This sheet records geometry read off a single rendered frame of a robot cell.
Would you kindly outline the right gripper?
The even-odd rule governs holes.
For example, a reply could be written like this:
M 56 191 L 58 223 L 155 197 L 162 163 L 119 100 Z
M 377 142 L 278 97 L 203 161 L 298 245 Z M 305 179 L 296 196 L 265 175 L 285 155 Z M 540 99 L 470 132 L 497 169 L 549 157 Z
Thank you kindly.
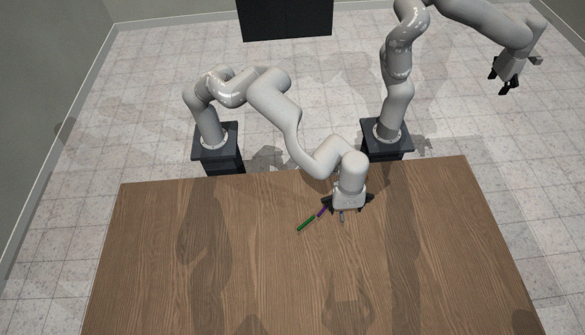
M 339 190 L 339 187 L 334 186 L 332 194 L 321 198 L 321 203 L 329 207 L 329 211 L 333 215 L 334 209 L 358 208 L 358 212 L 361 212 L 365 204 L 372 199 L 374 199 L 374 195 L 366 192 L 365 184 L 363 190 L 355 196 L 345 195 Z

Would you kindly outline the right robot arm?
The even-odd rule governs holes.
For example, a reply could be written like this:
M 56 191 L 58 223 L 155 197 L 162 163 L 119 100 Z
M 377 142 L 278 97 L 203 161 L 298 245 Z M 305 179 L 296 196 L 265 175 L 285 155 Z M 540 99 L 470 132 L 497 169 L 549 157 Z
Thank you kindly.
M 276 66 L 250 65 L 235 75 L 231 67 L 220 63 L 191 83 L 182 98 L 195 119 L 204 148 L 219 149 L 229 138 L 216 108 L 209 102 L 216 99 L 229 109 L 248 102 L 282 131 L 287 151 L 301 169 L 318 180 L 338 175 L 333 185 L 345 195 L 358 195 L 369 169 L 367 155 L 338 134 L 329 135 L 308 155 L 297 139 L 302 109 L 284 95 L 290 87 L 291 78 Z

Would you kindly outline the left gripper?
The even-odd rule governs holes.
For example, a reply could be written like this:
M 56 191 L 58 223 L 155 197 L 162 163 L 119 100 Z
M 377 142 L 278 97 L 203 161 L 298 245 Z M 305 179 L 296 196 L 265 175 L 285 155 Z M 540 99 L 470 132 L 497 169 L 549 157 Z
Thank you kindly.
M 499 56 L 493 59 L 493 67 L 487 79 L 495 79 L 497 75 L 505 82 L 498 95 L 506 95 L 509 89 L 519 86 L 518 77 L 523 70 L 527 58 L 517 58 L 508 53 L 504 48 Z M 508 82 L 510 84 L 508 85 Z

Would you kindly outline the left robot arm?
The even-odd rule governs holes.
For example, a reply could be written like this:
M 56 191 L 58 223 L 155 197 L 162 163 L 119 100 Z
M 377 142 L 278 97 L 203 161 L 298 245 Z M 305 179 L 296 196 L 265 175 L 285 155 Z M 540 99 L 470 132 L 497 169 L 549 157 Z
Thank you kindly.
M 386 37 L 380 48 L 380 67 L 388 96 L 384 99 L 379 122 L 374 125 L 374 138 L 393 144 L 401 137 L 401 124 L 414 97 L 412 43 L 430 25 L 426 7 L 433 5 L 446 18 L 472 27 L 493 42 L 506 47 L 517 58 L 528 58 L 540 65 L 543 57 L 534 49 L 546 29 L 547 20 L 537 14 L 501 13 L 486 0 L 395 0 L 394 12 L 400 22 Z M 399 81 L 398 81 L 399 80 Z

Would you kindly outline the green rod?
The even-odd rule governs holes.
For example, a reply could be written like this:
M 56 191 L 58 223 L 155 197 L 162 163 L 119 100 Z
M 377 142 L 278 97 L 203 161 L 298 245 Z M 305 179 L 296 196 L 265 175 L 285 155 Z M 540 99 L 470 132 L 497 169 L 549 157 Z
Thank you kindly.
M 301 224 L 297 230 L 300 231 L 303 227 L 305 227 L 310 221 L 312 221 L 315 218 L 314 215 L 312 215 L 308 220 L 306 220 L 303 224 Z

